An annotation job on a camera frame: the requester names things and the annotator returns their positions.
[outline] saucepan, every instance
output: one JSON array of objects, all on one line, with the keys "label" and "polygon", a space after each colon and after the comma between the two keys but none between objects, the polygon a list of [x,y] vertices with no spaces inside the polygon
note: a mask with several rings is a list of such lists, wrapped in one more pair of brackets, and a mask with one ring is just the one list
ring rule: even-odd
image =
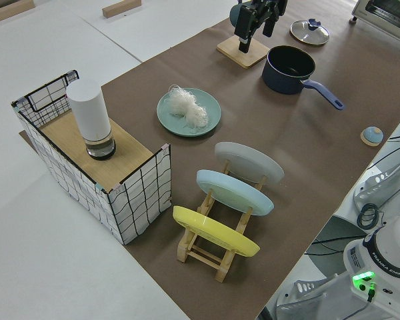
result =
[{"label": "saucepan", "polygon": [[303,88],[317,90],[332,106],[344,110],[344,104],[324,85],[310,80],[315,70],[313,58],[303,50],[288,45],[270,49],[262,72],[262,79],[272,90],[294,95]]}]

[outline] white cylinder container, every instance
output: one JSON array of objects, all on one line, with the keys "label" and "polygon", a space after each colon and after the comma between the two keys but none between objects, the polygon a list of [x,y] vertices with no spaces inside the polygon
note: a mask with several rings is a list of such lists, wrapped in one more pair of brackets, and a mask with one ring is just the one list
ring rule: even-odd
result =
[{"label": "white cylinder container", "polygon": [[91,79],[78,79],[67,87],[67,98],[88,154],[98,160],[115,152],[101,86]]}]

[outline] toaster oven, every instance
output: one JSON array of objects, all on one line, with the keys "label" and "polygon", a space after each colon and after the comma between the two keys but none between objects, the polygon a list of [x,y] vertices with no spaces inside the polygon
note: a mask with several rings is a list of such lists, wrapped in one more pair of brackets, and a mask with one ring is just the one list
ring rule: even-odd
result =
[{"label": "toaster oven", "polygon": [[351,21],[357,18],[400,40],[400,0],[359,0]]}]

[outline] pot lid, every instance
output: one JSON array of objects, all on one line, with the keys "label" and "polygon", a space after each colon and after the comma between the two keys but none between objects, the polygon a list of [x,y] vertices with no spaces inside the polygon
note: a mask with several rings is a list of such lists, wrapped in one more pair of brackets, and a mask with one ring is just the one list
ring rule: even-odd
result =
[{"label": "pot lid", "polygon": [[321,26],[320,21],[315,19],[292,23],[291,34],[308,45],[324,45],[329,40],[329,32]]}]

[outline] yellow plate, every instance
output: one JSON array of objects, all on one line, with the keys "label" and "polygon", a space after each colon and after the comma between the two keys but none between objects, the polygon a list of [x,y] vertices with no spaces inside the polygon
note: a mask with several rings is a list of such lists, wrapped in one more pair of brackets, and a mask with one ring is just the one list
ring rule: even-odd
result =
[{"label": "yellow plate", "polygon": [[227,250],[245,257],[252,257],[259,251],[259,246],[236,230],[184,207],[173,207],[173,218],[185,228],[200,237]]}]

